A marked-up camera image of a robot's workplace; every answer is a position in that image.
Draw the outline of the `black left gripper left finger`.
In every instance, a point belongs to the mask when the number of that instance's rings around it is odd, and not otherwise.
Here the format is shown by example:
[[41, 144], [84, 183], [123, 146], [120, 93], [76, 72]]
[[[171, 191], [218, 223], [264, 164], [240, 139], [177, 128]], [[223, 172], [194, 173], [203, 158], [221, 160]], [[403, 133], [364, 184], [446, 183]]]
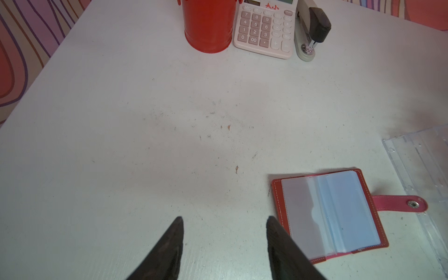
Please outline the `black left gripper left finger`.
[[176, 217], [127, 280], [177, 280], [183, 253], [184, 222]]

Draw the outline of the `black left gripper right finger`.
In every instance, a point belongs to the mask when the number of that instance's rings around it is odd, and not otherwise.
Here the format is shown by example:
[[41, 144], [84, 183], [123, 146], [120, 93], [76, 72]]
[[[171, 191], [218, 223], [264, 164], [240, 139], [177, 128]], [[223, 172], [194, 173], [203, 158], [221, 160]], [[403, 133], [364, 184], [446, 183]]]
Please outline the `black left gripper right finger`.
[[325, 280], [303, 254], [279, 221], [270, 216], [266, 223], [268, 258], [273, 280]]

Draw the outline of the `red leather card holder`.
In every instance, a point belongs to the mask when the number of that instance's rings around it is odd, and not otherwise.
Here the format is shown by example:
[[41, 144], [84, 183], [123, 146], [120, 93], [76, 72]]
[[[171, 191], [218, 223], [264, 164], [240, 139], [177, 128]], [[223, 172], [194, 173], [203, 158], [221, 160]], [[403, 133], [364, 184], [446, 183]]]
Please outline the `red leather card holder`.
[[380, 211], [425, 212], [419, 196], [373, 196], [360, 169], [278, 178], [280, 224], [312, 264], [389, 246]]

